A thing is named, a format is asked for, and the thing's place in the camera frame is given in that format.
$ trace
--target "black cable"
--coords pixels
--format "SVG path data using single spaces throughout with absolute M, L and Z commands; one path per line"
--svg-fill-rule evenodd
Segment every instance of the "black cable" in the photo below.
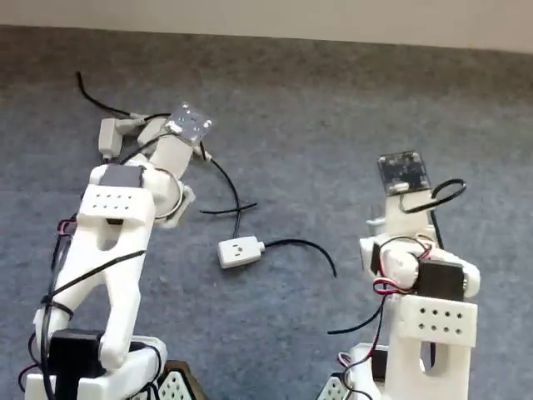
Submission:
M 121 115 L 123 115 L 125 117 L 130 117 L 130 113 L 129 112 L 121 110 L 119 108 L 108 106 L 108 105 L 104 104 L 103 102 L 98 101 L 96 98 L 91 96 L 89 93 L 87 93 L 87 90 L 85 90 L 85 84 L 83 83 L 83 77 L 82 77 L 82 73 L 81 72 L 76 71 L 76 79 L 77 79 L 77 87 L 80 89 L 80 92 L 82 93 L 82 95 L 89 102 L 91 102 L 92 104 L 94 104 L 98 108 L 100 108 L 100 109 L 102 109 L 104 111 L 107 111 L 109 113 L 116 113 L 116 114 L 121 114 Z
M 224 178 L 227 181 L 227 184 L 229 185 L 230 189 L 233 193 L 233 198 L 235 199 L 235 226 L 233 228 L 233 234 L 232 237 L 235 239 L 239 236 L 239 227 L 241 226 L 241 199 L 239 198 L 239 193 L 237 193 L 237 189 L 235 188 L 235 185 L 233 184 L 232 179 L 229 177 L 229 175 L 224 171 L 224 169 L 220 166 L 218 162 L 216 162 L 213 158 L 211 159 L 211 162 L 217 169 L 220 171 L 220 173 L 224 176 Z
M 448 195 L 448 196 L 446 196 L 446 197 L 444 197 L 444 198 L 442 198 L 440 200 L 434 200 L 432 202 L 427 202 L 426 204 L 422 204 L 420 206 L 416 206 L 416 207 L 413 207 L 413 208 L 405 209 L 403 207 L 403 195 L 401 195 L 400 196 L 400 210 L 404 214 L 414 214 L 414 213 L 418 213 L 420 211 L 429 210 L 430 208 L 435 208 L 435 207 L 440 206 L 441 204 L 448 203 L 451 200 L 453 200 L 454 198 L 458 198 L 466 190 L 466 183 L 465 183 L 464 180 L 459 179 L 459 178 L 452 178 L 452 179 L 448 179 L 447 181 L 444 181 L 443 183 L 441 183 L 440 185 L 435 187 L 435 189 L 433 190 L 433 193 L 438 193 L 442 189 L 447 188 L 447 187 L 452 186 L 452 185 L 461 185 L 461 187 L 459 187 L 459 189 L 457 189 L 452 194 L 450 194 L 450 195 Z
M 22 391 L 22 393 L 25 393 L 26 392 L 26 388 L 24 387 L 24 384 L 22 383 L 22 380 L 24 379 L 24 375 L 26 375 L 28 372 L 30 372 L 32 369 L 34 368 L 37 368 L 38 367 L 38 364 L 37 363 L 34 363 L 32 365 L 28 365 L 27 367 L 25 367 L 19 374 L 18 374 L 18 379 L 17 379 L 17 383 L 18 383 L 18 387 L 20 388 L 20 390 Z
M 144 121 L 145 122 L 149 122 L 151 121 L 152 119 L 155 119 L 155 118 L 168 118 L 170 117 L 171 114 L 169 112 L 160 112 L 158 114 L 152 114 L 152 115 L 149 115 L 148 117 L 144 118 Z
M 343 335 L 345 333 L 352 333 L 355 331 L 358 331 L 359 329 L 364 328 L 366 325 L 370 324 L 372 321 L 374 321 L 378 315 L 380 315 L 381 312 L 381 306 L 377 308 L 377 310 L 369 317 L 365 322 L 360 323 L 359 325 L 356 325 L 355 327 L 349 327 L 346 329 L 337 329 L 335 331 L 327 331 L 328 335 Z
M 348 365 L 345 368 L 344 372 L 342 373 L 342 384 L 344 385 L 344 387 L 346 389 L 348 389 L 348 391 L 350 393 L 362 394 L 363 396 L 365 396 L 369 400 L 373 400 L 372 396 L 370 394 L 368 394 L 367 392 L 363 392 L 362 390 L 354 389 L 353 387 L 348 385 L 347 376 L 348 376 L 348 373 L 350 372 L 350 370 L 352 368 L 354 368 L 354 367 L 356 367 L 358 365 L 361 365 L 363 363 L 366 363 L 370 358 L 372 358 L 372 355 L 373 355 L 373 353 L 376 350 L 377 343 L 379 342 L 379 339 L 380 339 L 381 327 L 383 325 L 383 311 L 385 309 L 385 300 L 386 300 L 387 296 L 388 295 L 383 296 L 383 298 L 381 299 L 380 307 L 378 308 L 378 310 L 380 310 L 380 312 L 379 312 L 379 317 L 380 317 L 379 318 L 379 323 L 377 324 L 376 335 L 374 337 L 374 341 L 372 342 L 372 345 L 371 345 L 370 351 L 368 352 L 368 355 L 366 357 L 364 357 L 362 360 L 353 362 L 350 365 Z
M 146 150 L 147 148 L 149 148 L 151 145 L 153 145 L 154 143 L 157 143 L 157 141 L 159 141 L 159 139 L 162 139 L 162 138 L 166 138 L 168 136 L 175 136 L 176 138 L 179 138 L 179 136 L 177 134 L 175 134 L 174 132 L 165 132 L 153 139 L 150 139 L 148 142 L 144 143 L 142 146 L 139 146 L 137 147 L 134 151 L 130 152 L 125 158 L 123 158 L 120 162 L 118 162 L 119 164 L 121 165 L 124 165 L 125 163 L 127 163 L 128 161 L 130 161 L 132 158 L 134 158 L 136 155 L 138 154 L 141 154 L 144 150 Z
M 331 266 L 331 270 L 333 271 L 333 277 L 336 278 L 335 263 L 331 259 L 330 254 L 322 246 L 319 246 L 316 243 L 309 242 L 308 240 L 304 240 L 304 239 L 281 239 L 281 240 L 274 240 L 272 242 L 265 243 L 265 248 L 271 248 L 273 246 L 281 246 L 281 245 L 285 245 L 285 244 L 303 244 L 303 245 L 309 246 L 311 248 L 315 248 L 316 250 L 321 252 L 324 255 L 324 257 L 326 258 L 326 260 L 329 262 L 329 264 Z
M 39 364 L 39 361 L 37 360 L 37 357 L 33 354 L 33 342 L 35 341 L 37 335 L 33 332 L 30 336 L 30 338 L 27 340 L 27 352 L 30 355 L 30 358 L 35 364 Z
M 379 252 L 381 252 L 381 250 L 385 247 L 385 245 L 389 244 L 390 242 L 394 242 L 395 240 L 411 240 L 412 242 L 420 244 L 422 246 L 423 251 L 427 250 L 426 246 L 424 246 L 420 240 L 415 239 L 414 237 L 411 237 L 411 236 L 401 235 L 401 236 L 393 236 L 385 240 L 385 242 L 383 242 L 380 245 Z
M 53 288 L 56 285 L 57 281 L 57 266 L 61 262 L 61 256 L 64 254 L 62 252 L 62 244 L 64 243 L 64 236 L 57 235 L 56 238 L 56 245 L 53 249 L 52 254 L 52 261 L 50 263 L 50 270 L 52 273 L 52 276 L 50 277 L 50 282 L 48 284 L 48 290 L 47 295 L 50 296 L 50 294 L 53 292 Z M 44 306 L 43 316 L 42 316 L 42 325 L 41 325 L 41 346 L 40 346 L 40 352 L 39 356 L 41 359 L 41 362 L 39 363 L 41 371 L 42 371 L 42 383 L 44 386 L 44 392 L 46 393 L 48 400 L 54 400 L 55 396 L 53 393 L 52 388 L 52 382 L 50 378 L 50 371 L 48 369 L 48 345 L 50 344 L 48 341 L 48 331 L 50 330 L 50 316 L 52 313 L 52 297 L 50 297 L 50 301 L 47 302 Z
M 136 252 L 130 252 L 129 254 L 126 254 L 124 256 L 115 257 L 113 260 L 105 262 L 100 267 L 96 267 L 92 269 L 89 272 L 85 272 L 84 274 L 80 275 L 79 277 L 73 279 L 69 283 L 65 283 L 63 286 L 57 288 L 56 290 L 50 292 L 47 296 L 45 296 L 42 299 L 42 303 L 49 303 L 50 300 L 52 300 L 55 296 L 57 296 L 59 293 L 64 292 L 65 290 L 71 288 L 72 286 L 78 285 L 80 282 L 83 282 L 90 277 L 93 277 L 100 272 L 112 267 L 113 265 L 123 263 L 127 260 L 131 260 L 132 258 L 137 258 L 142 256 L 144 253 L 146 253 L 146 250 L 139 250 Z
M 257 205 L 256 202 L 253 202 L 252 204 L 248 204 L 246 206 L 242 206 L 240 208 L 230 208 L 229 210 L 217 210 L 217 211 L 210 211 L 210 210 L 200 210 L 200 213 L 202 214 L 209 214 L 209 215 L 220 215 L 220 214 L 229 214 L 229 213 L 236 213 L 240 211 L 245 211 L 249 208 L 254 208 Z

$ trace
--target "white connector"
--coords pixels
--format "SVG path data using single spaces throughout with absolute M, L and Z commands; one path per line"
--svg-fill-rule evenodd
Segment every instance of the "white connector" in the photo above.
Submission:
M 144 124 L 144 118 L 104 118 L 98 135 L 98 151 L 102 157 L 106 160 L 118 157 L 122 148 L 122 137 L 134 133 L 136 127 Z
M 218 243 L 218 259 L 222 268 L 233 268 L 253 263 L 261 258 L 265 243 L 257 237 L 239 237 Z

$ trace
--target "white bracket with holes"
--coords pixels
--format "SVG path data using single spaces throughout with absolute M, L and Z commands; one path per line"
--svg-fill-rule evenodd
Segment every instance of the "white bracket with holes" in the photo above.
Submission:
M 476 346 L 475 304 L 409 295 L 398 299 L 396 318 L 397 333 L 402 338 Z
M 342 384 L 341 379 L 330 377 L 316 400 L 348 400 L 348 398 L 350 398 L 350 393 Z

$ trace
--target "white plastic part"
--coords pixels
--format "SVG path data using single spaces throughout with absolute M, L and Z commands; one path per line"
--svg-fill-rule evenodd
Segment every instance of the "white plastic part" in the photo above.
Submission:
M 98 151 L 104 159 L 115 158 L 120 155 L 122 136 L 115 129 L 115 121 L 115 118 L 104 118 L 100 123 Z
M 401 338 L 476 346 L 477 306 L 472 303 L 408 295 L 397 299 L 396 320 Z
M 430 190 L 387 197 L 385 203 L 385 232 L 389 236 L 414 235 L 424 232 L 430 225 L 427 212 L 405 214 L 402 212 L 401 207 L 409 209 L 427 204 L 430 201 Z
M 162 133 L 162 127 L 166 120 L 167 119 L 164 117 L 153 118 L 152 120 L 150 120 L 137 138 L 137 143 L 139 144 L 139 146 L 144 146 L 145 144 L 153 140 L 155 137 L 159 136 L 159 134 Z
M 378 350 L 387 351 L 386 346 L 377 346 Z M 350 349 L 351 360 L 362 360 L 370 351 L 370 343 L 360 343 Z M 383 383 L 374 382 L 372 376 L 372 359 L 352 368 L 348 374 L 348 384 L 357 390 L 368 393 L 372 400 L 379 400 L 383 391 Z M 355 400 L 368 400 L 364 394 L 354 393 Z
M 165 343 L 155 337 L 132 337 L 134 342 L 143 342 L 157 348 L 161 355 L 162 366 L 167 361 Z M 95 379 L 82 378 L 78 384 L 77 399 L 73 400 L 118 400 L 130 398 L 162 371 L 158 371 L 159 361 L 155 351 L 145 347 L 127 355 L 125 363 L 117 370 L 108 371 Z M 55 376 L 52 376 L 52 388 L 55 387 Z M 135 398 L 146 398 L 139 395 Z M 27 376 L 25 400 L 47 400 L 42 374 Z
M 157 141 L 150 163 L 170 171 L 179 179 L 187 169 L 191 155 L 191 146 L 177 137 L 165 136 Z
M 415 254 L 423 253 L 421 246 L 418 246 L 417 250 Z M 398 283 L 401 288 L 412 288 L 418 273 L 418 260 L 412 256 L 412 253 L 406 252 L 405 249 L 385 248 L 381 252 L 381 260 L 386 277 Z
M 257 261 L 264 250 L 257 237 L 239 237 L 218 243 L 218 258 L 222 268 L 239 267 Z
M 316 400 L 349 400 L 350 392 L 344 387 L 341 379 L 330 377 Z

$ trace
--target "wire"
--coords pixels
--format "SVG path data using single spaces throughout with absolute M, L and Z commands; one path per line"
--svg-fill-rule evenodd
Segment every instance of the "wire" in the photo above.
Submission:
M 165 132 L 153 139 L 150 139 L 148 142 L 144 143 L 142 146 L 137 147 L 134 151 L 130 152 L 125 158 L 123 158 L 120 162 L 118 162 L 121 165 L 124 165 L 128 161 L 130 161 L 132 158 L 134 158 L 136 155 L 141 154 L 144 150 L 149 148 L 154 143 L 157 143 L 160 139 L 163 139 L 164 137 L 168 136 L 175 136 L 176 138 L 179 138 L 177 134 L 174 132 Z
M 39 364 L 39 361 L 37 360 L 37 357 L 33 354 L 33 342 L 35 342 L 37 335 L 33 332 L 30 335 L 30 338 L 27 340 L 27 352 L 30 355 L 30 358 L 35 364 Z
M 239 236 L 239 227 L 241 226 L 241 210 L 240 210 L 240 208 L 241 208 L 241 199 L 239 198 L 239 193 L 237 192 L 237 188 L 233 184 L 232 179 L 229 177 L 229 175 L 226 173 L 226 171 L 224 171 L 224 168 L 222 168 L 221 165 L 217 161 L 215 161 L 214 158 L 211 159 L 211 162 L 213 163 L 213 165 L 215 167 L 217 167 L 218 171 L 220 171 L 220 173 L 226 179 L 227 184 L 229 185 L 230 189 L 232 190 L 233 198 L 235 199 L 236 214 L 235 214 L 235 225 L 234 225 L 233 234 L 232 234 L 232 237 L 235 239 L 235 238 L 237 238 Z
M 34 368 L 37 368 L 38 367 L 38 364 L 35 362 L 34 364 L 32 365 L 28 365 L 27 367 L 25 367 L 19 374 L 18 374 L 18 379 L 17 379 L 17 383 L 18 383 L 18 386 L 20 387 L 20 390 L 22 391 L 22 393 L 25 393 L 26 392 L 26 388 L 24 387 L 23 383 L 22 383 L 22 380 L 24 379 L 24 375 L 26 375 L 27 373 L 29 373 L 32 369 Z
M 414 214 L 414 213 L 418 213 L 418 212 L 421 212 L 421 211 L 426 211 L 426 210 L 429 210 L 431 208 L 438 207 L 441 204 L 448 203 L 451 200 L 453 200 L 454 198 L 458 198 L 466 190 L 466 183 L 465 183 L 464 180 L 459 179 L 459 178 L 452 178 L 452 179 L 448 179 L 447 181 L 444 181 L 440 185 L 436 186 L 435 189 L 433 190 L 433 193 L 431 194 L 431 198 L 435 198 L 436 194 L 439 193 L 442 189 L 447 188 L 447 187 L 452 186 L 452 185 L 460 185 L 461 187 L 459 187 L 452 194 L 450 194 L 450 195 L 448 195 L 448 196 L 446 196 L 446 197 L 444 197 L 444 198 L 442 198 L 440 200 L 433 200 L 432 202 L 427 202 L 426 204 L 422 204 L 421 206 L 416 206 L 416 207 L 413 207 L 413 208 L 405 209 L 403 207 L 403 197 L 404 197 L 404 195 L 402 194 L 400 196 L 400 204 L 399 204 L 400 211 L 402 211 L 404 214 Z
M 155 118 L 168 118 L 170 117 L 171 114 L 169 112 L 160 112 L 158 114 L 152 114 L 152 115 L 149 115 L 148 117 L 144 118 L 144 122 L 147 123 L 149 122 L 150 120 L 152 119 L 155 119 Z
M 319 246 L 316 243 L 309 242 L 308 240 L 304 240 L 304 239 L 281 239 L 281 240 L 274 240 L 272 242 L 265 243 L 265 248 L 271 248 L 274 246 L 282 246 L 285 244 L 303 244 L 311 248 L 315 248 L 320 253 L 322 253 L 324 257 L 326 258 L 326 260 L 329 262 L 331 266 L 331 270 L 333 271 L 333 277 L 336 278 L 336 267 L 335 267 L 335 263 L 331 259 L 330 254 L 322 246 Z
M 347 368 L 351 363 L 350 354 L 347 352 L 339 352 L 336 355 L 336 360 L 341 364 L 344 368 Z
M 362 394 L 363 396 L 365 396 L 369 400 L 373 400 L 372 396 L 370 394 L 368 394 L 367 392 L 363 392 L 362 390 L 357 390 L 357 389 L 353 388 L 352 386 L 350 386 L 348 384 L 348 373 L 354 367 L 356 367 L 358 365 L 361 365 L 361 364 L 365 363 L 366 361 L 368 361 L 372 357 L 373 353 L 375 352 L 376 347 L 377 347 L 377 343 L 379 341 L 380 334 L 381 334 L 381 326 L 383 325 L 383 310 L 384 310 L 386 298 L 387 298 L 387 295 L 383 296 L 383 299 L 381 300 L 380 307 L 378 308 L 378 310 L 380 310 L 380 312 L 379 312 L 379 322 L 377 324 L 376 334 L 374 335 L 374 340 L 372 342 L 370 350 L 368 351 L 368 353 L 366 354 L 366 356 L 364 358 L 362 358 L 361 360 L 353 362 L 350 365 L 348 365 L 345 368 L 344 372 L 342 373 L 342 384 L 345 386 L 345 388 L 348 389 L 348 391 L 350 393 Z
M 349 327 L 347 329 L 338 329 L 336 331 L 327 331 L 328 335 L 343 335 L 345 333 L 352 333 L 355 331 L 358 331 L 359 329 L 364 328 L 366 325 L 370 324 L 372 321 L 374 321 L 381 312 L 381 306 L 377 308 L 376 312 L 374 312 L 365 322 L 360 323 L 359 325 L 356 325 L 355 327 Z
M 121 115 L 123 115 L 125 117 L 129 117 L 130 116 L 129 112 L 121 110 L 119 108 L 108 106 L 108 105 L 104 104 L 103 102 L 98 101 L 96 98 L 91 96 L 89 93 L 87 93 L 87 90 L 85 89 L 85 84 L 83 83 L 83 77 L 82 77 L 82 73 L 81 72 L 76 71 L 76 79 L 77 79 L 77 87 L 80 89 L 80 92 L 82 93 L 82 95 L 90 103 L 94 104 L 98 108 L 100 108 L 100 109 L 102 109 L 104 111 L 107 111 L 109 113 L 121 114 Z
M 418 243 L 422 246 L 422 249 L 423 249 L 423 253 L 424 254 L 425 252 L 427 252 L 428 250 L 428 247 L 424 246 L 424 243 L 422 243 L 420 240 L 414 238 L 414 237 L 411 237 L 411 236 L 406 236 L 406 235 L 400 235 L 400 236 L 393 236 L 393 237 L 389 237 L 387 240 L 385 240 L 385 242 L 383 242 L 380 247 L 378 248 L 378 254 L 380 255 L 380 260 L 379 260 L 379 265 L 378 265 L 378 269 L 379 269 L 379 273 L 382 277 L 386 278 L 385 276 L 385 273 L 383 272 L 383 264 L 381 262 L 381 250 L 383 250 L 383 248 L 391 243 L 391 242 L 394 242 L 395 240 L 410 240 L 412 242 L 415 242 L 415 243 Z
M 252 204 L 248 204 L 246 206 L 242 206 L 240 208 L 230 208 L 229 210 L 218 210 L 218 211 L 210 211 L 210 210 L 200 210 L 200 213 L 202 214 L 208 214 L 208 215 L 221 215 L 221 214 L 229 214 L 229 213 L 237 213 L 240 211 L 245 211 L 249 208 L 254 208 L 257 205 L 257 202 L 253 202 Z

